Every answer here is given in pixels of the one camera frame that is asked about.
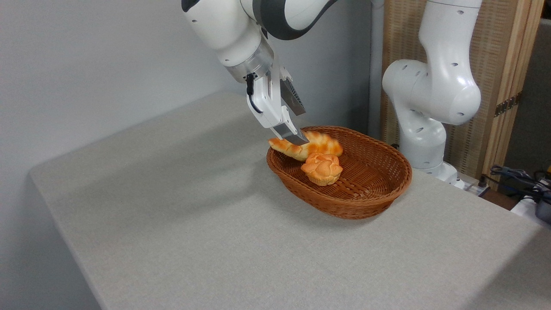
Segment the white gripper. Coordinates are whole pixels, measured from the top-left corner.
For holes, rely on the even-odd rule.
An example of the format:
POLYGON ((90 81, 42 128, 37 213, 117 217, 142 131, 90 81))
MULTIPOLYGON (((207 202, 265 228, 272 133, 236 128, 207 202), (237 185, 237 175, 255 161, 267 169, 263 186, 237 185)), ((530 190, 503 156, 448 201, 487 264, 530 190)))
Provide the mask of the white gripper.
POLYGON ((273 65, 265 74, 246 75, 247 103, 258 122, 271 129, 280 140, 297 146, 309 143, 301 129, 291 120, 289 109, 295 115, 306 110, 295 90, 291 75, 282 65, 273 65))

